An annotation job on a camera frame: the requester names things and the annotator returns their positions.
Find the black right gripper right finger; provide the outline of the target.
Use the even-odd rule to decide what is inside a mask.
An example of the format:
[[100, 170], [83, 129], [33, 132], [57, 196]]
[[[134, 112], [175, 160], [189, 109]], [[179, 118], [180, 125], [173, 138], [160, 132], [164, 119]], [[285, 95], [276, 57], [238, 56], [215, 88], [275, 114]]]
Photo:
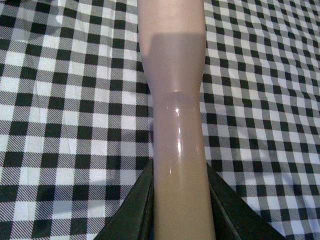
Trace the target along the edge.
[[284, 240], [285, 237], [252, 210], [207, 166], [215, 236], [217, 240]]

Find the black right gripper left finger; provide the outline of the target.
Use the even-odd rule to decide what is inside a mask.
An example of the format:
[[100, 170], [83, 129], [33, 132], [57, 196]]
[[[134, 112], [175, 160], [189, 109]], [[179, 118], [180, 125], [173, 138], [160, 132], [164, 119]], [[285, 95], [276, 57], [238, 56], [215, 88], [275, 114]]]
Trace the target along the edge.
[[149, 160], [115, 215], [96, 240], [149, 240], [153, 225], [153, 161]]

